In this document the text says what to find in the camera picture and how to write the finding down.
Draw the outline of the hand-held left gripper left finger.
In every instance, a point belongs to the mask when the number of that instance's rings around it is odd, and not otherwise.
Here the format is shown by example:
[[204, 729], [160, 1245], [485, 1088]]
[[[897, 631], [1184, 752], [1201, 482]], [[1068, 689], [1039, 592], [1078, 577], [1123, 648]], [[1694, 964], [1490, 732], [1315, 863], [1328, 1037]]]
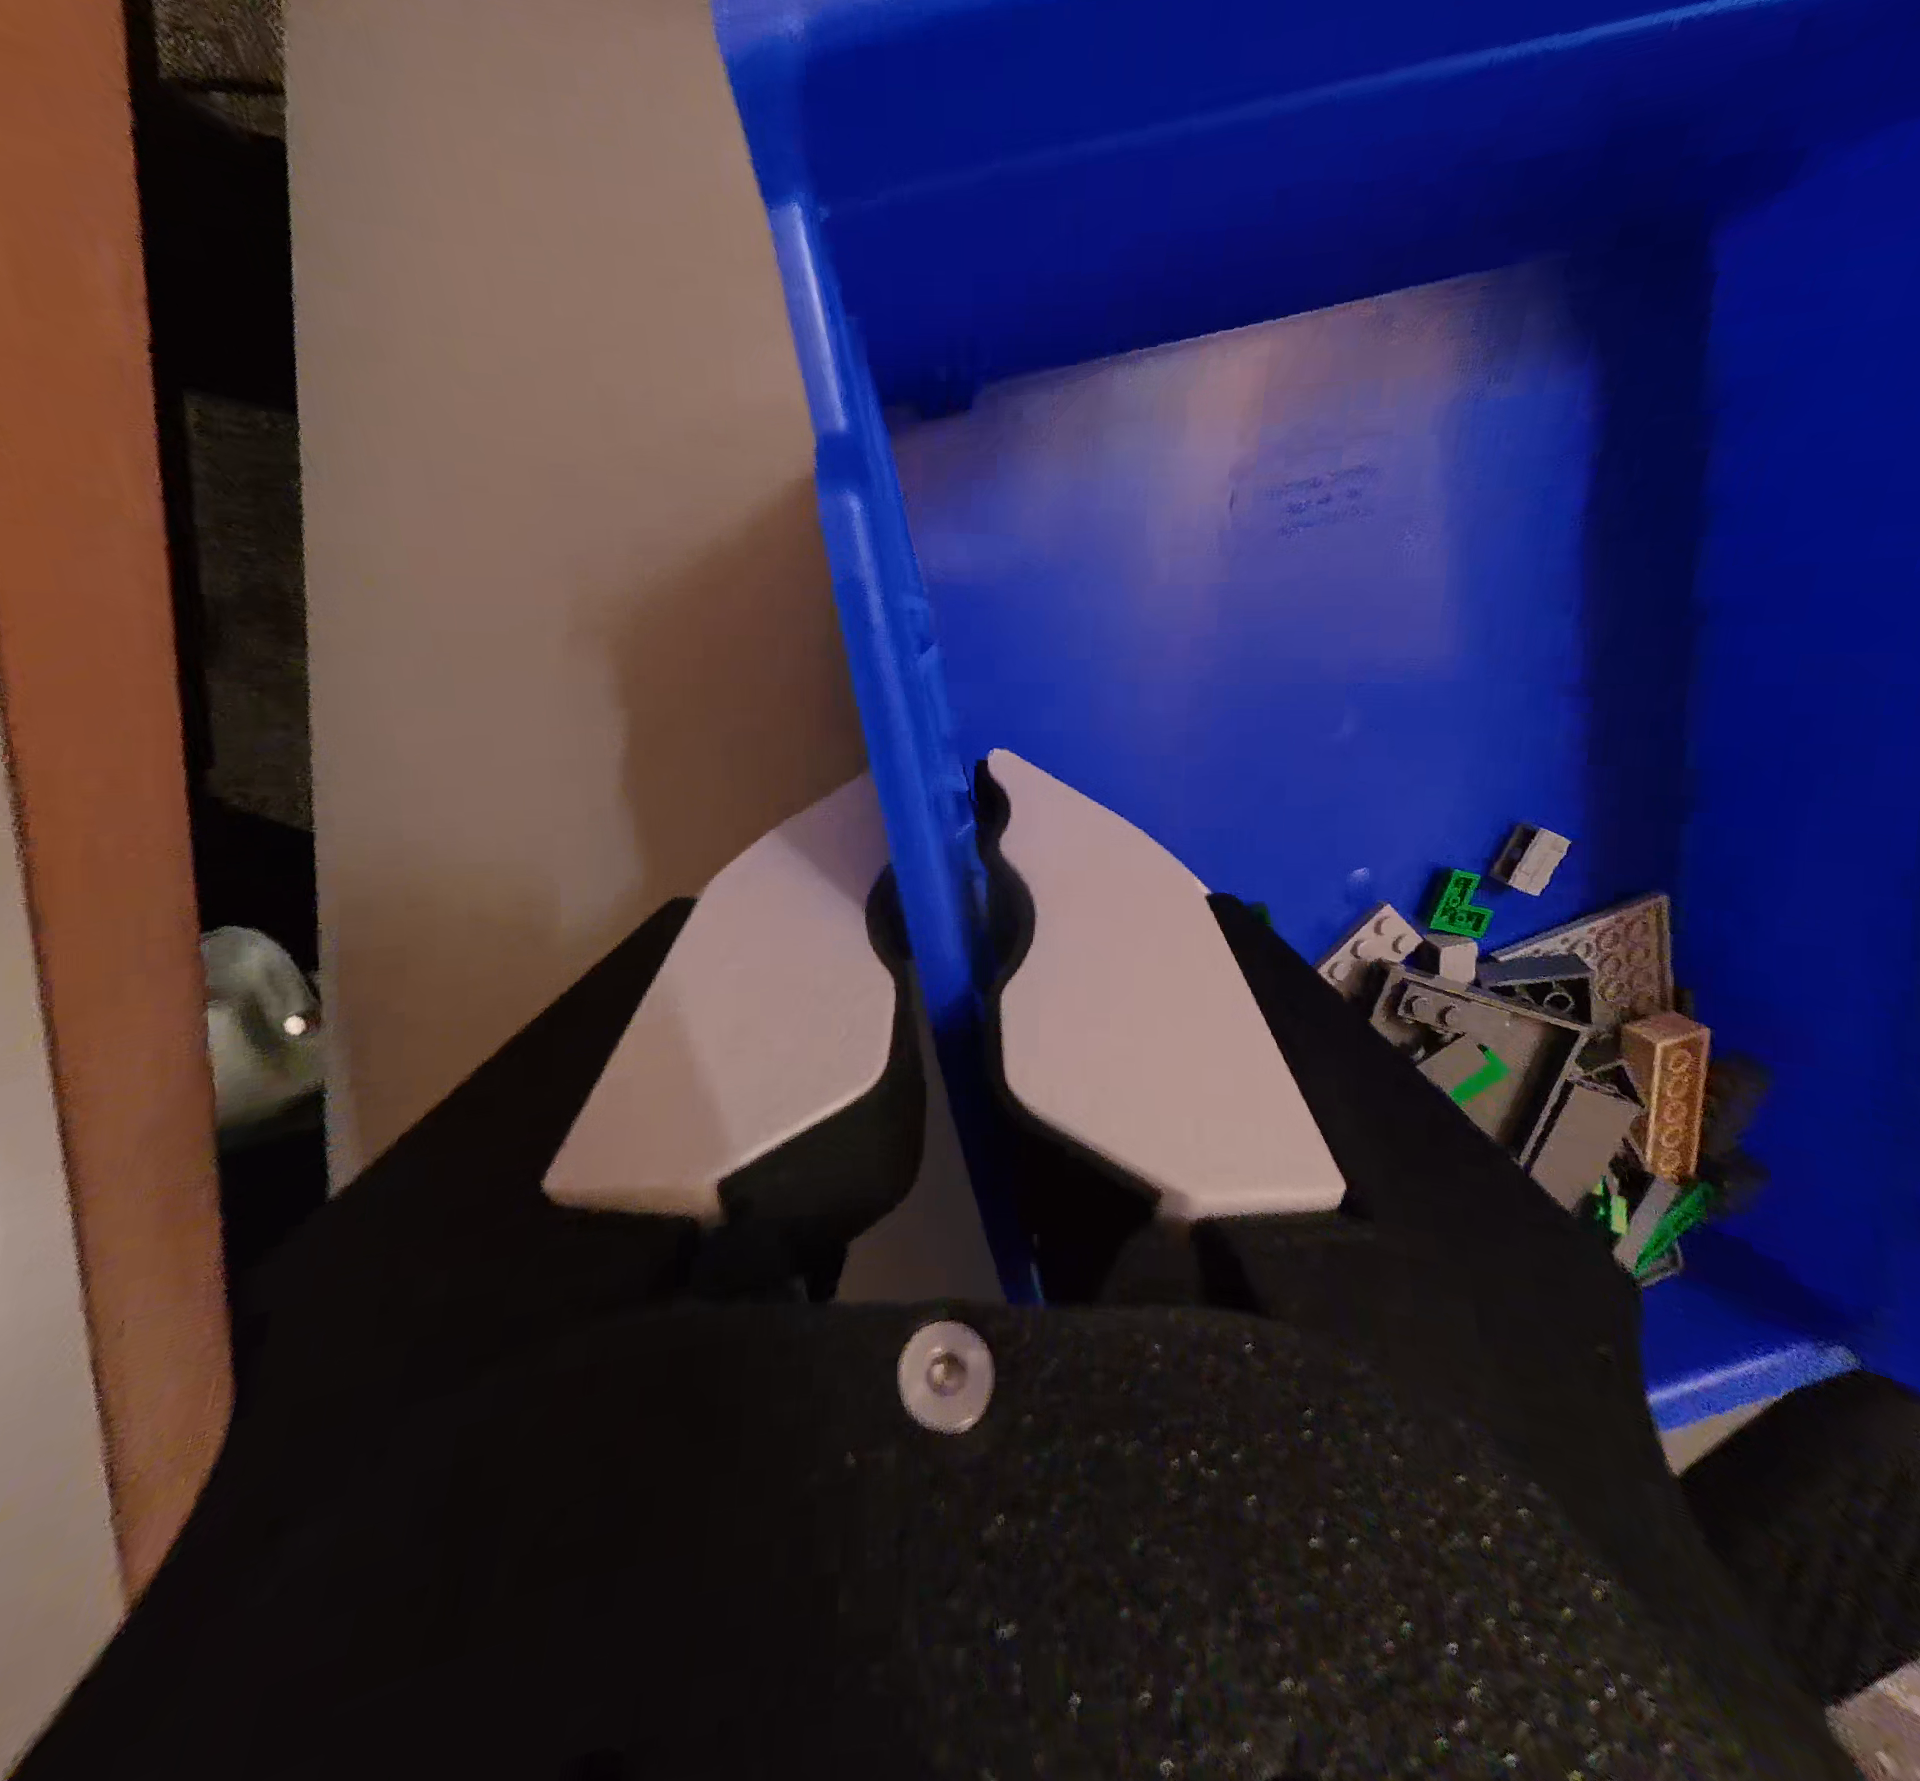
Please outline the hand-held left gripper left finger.
[[549, 1203], [690, 1226], [701, 1292], [835, 1296], [923, 1162], [881, 822], [856, 776], [712, 877], [544, 1174]]

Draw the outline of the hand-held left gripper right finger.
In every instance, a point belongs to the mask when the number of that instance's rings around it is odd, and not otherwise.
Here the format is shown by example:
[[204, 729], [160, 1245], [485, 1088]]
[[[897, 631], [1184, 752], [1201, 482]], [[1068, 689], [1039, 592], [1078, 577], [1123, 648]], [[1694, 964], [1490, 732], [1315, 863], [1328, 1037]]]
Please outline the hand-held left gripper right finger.
[[1010, 751], [974, 787], [987, 1072], [1042, 1299], [1091, 1301], [1140, 1238], [1335, 1215], [1346, 1180], [1206, 882]]

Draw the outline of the blue plastic bin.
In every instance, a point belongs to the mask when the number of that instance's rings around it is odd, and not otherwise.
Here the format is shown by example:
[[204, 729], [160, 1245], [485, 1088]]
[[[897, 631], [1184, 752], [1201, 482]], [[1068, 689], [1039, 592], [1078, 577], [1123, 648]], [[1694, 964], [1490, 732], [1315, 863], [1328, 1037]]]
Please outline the blue plastic bin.
[[1570, 837], [1770, 1072], [1658, 1421], [1915, 1387], [1917, 0], [712, 0], [933, 1025], [1007, 751], [1301, 953]]

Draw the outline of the pile of grey lego pieces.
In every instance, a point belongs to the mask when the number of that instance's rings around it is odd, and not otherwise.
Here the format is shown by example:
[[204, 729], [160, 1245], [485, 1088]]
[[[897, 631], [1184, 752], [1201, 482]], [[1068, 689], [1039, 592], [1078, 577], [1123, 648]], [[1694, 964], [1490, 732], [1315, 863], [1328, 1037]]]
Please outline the pile of grey lego pieces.
[[1315, 972], [1652, 1290], [1766, 1187], [1747, 1138], [1771, 1077], [1680, 986], [1666, 892], [1490, 945], [1494, 891], [1541, 899], [1570, 851], [1515, 824], [1486, 870], [1439, 868], [1415, 915], [1371, 905]]

